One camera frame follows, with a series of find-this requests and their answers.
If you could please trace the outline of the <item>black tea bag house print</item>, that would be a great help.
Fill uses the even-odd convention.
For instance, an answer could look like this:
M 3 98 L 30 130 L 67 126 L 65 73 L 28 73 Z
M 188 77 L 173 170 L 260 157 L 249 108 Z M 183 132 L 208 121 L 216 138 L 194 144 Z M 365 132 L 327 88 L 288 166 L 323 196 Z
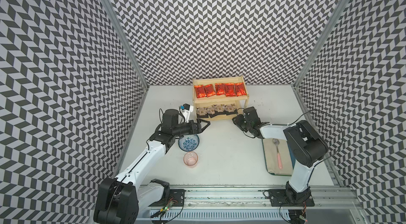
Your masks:
M 224 111 L 226 115 L 238 114 L 237 106 L 235 103 L 224 105 Z
M 207 109 L 205 107 L 197 107 L 196 115 L 197 115 L 197 118 L 208 118 L 209 117 L 209 115 L 207 113 Z
M 213 108 L 215 110 L 215 115 L 225 115 L 225 106 L 224 105 L 213 105 Z
M 214 118 L 215 116 L 218 115 L 218 112 L 216 111 L 216 108 L 214 105 L 206 107 L 206 112 L 210 118 Z

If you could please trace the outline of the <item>red tea bag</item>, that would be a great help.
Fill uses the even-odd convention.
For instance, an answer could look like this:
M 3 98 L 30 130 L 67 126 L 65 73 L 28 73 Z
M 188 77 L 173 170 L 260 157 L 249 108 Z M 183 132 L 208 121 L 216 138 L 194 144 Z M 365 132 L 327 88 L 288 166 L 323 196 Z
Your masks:
M 203 98 L 207 96 L 204 85 L 194 85 L 194 90 L 197 98 Z
M 204 90 L 205 90 L 206 97 L 211 97 L 211 96 L 216 95 L 213 84 L 204 85 Z
M 235 93 L 236 96 L 246 96 L 247 92 L 245 89 L 245 84 L 243 82 L 235 83 Z
M 215 83 L 216 95 L 226 95 L 226 88 L 224 83 Z
M 226 97 L 235 97 L 236 96 L 234 83 L 225 84 L 225 95 L 226 95 Z

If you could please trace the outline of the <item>light wooden two-tier shelf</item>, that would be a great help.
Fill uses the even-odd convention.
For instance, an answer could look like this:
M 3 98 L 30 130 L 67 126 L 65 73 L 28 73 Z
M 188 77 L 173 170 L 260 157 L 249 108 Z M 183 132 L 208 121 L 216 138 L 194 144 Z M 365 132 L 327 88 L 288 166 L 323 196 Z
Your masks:
M 212 105 L 227 105 L 227 104 L 233 104 L 235 103 L 237 106 L 237 111 L 238 114 L 243 113 L 243 109 L 248 107 L 248 101 L 249 101 L 249 94 L 246 88 L 245 84 L 245 89 L 247 92 L 246 96 L 235 96 L 235 97 L 226 97 L 226 95 L 221 95 L 221 96 L 211 96 L 211 97 L 203 97 L 203 98 L 197 98 L 196 93 L 194 90 L 194 85 L 208 85 L 208 84 L 213 84 L 215 88 L 215 83 L 238 83 L 238 82 L 243 82 L 245 84 L 245 80 L 242 76 L 237 76 L 237 77 L 226 77 L 226 78 L 209 78 L 209 79 L 193 79 L 192 80 L 192 85 L 193 85 L 193 91 L 192 91 L 192 101 L 193 101 L 193 106 L 195 107 L 195 115 L 196 115 L 196 108 L 197 107 L 209 107 Z M 222 120 L 222 119 L 233 119 L 236 117 L 238 114 L 233 114 L 233 115 L 218 115 L 215 116 L 214 118 L 202 118 L 202 119 L 207 119 L 207 120 Z

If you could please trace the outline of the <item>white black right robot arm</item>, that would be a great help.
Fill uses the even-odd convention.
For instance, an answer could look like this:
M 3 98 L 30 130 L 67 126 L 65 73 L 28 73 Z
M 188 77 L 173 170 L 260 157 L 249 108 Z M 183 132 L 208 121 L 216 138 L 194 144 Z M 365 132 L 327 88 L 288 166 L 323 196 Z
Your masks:
M 310 198 L 311 175 L 315 167 L 324 161 L 328 146 L 308 121 L 299 117 L 290 124 L 262 122 L 254 107 L 243 109 L 242 114 L 232 121 L 244 134 L 251 133 L 249 138 L 285 140 L 296 160 L 293 174 L 285 187 L 287 197 L 290 201 Z

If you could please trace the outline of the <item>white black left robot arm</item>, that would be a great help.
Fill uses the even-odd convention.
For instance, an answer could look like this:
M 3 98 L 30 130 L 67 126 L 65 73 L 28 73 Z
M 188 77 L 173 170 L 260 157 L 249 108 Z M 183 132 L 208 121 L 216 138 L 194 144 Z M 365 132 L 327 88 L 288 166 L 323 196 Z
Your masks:
M 210 122 L 203 119 L 179 122 L 183 113 L 166 110 L 161 123 L 147 139 L 145 150 L 114 178 L 105 178 L 98 188 L 93 220 L 98 224 L 133 224 L 139 211 L 151 205 L 163 205 L 152 217 L 161 217 L 178 200 L 170 195 L 169 183 L 153 179 L 141 184 L 150 170 L 163 158 L 176 139 L 202 133 Z

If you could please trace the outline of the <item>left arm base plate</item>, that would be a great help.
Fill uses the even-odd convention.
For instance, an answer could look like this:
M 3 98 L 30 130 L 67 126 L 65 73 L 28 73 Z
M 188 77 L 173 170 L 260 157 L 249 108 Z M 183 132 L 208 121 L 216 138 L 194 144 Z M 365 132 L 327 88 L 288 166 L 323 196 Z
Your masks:
M 168 203 L 171 203 L 172 207 L 182 207 L 185 203 L 185 193 L 184 189 L 170 189 L 167 196 L 157 202 L 151 203 L 149 207 L 164 207 Z

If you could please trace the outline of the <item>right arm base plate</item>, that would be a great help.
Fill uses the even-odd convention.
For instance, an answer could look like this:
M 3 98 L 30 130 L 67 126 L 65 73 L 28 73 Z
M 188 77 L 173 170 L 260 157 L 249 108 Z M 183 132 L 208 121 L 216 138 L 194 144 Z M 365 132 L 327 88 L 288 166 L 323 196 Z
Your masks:
M 268 190 L 271 206 L 291 206 L 291 207 L 314 207 L 315 203 L 308 188 L 304 192 L 296 192 L 293 189 L 271 189 Z

